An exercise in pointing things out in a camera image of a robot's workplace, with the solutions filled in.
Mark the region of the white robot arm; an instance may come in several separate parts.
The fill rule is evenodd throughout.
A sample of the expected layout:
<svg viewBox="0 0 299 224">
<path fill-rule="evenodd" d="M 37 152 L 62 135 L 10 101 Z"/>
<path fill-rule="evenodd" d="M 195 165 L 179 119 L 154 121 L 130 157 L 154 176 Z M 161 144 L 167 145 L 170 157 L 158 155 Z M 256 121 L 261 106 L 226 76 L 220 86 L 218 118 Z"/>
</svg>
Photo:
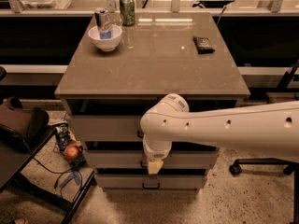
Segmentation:
<svg viewBox="0 0 299 224">
<path fill-rule="evenodd" d="M 142 116 L 140 127 L 151 175 L 162 169 L 174 142 L 299 159 L 298 101 L 191 112 L 183 97 L 171 93 Z"/>
</svg>

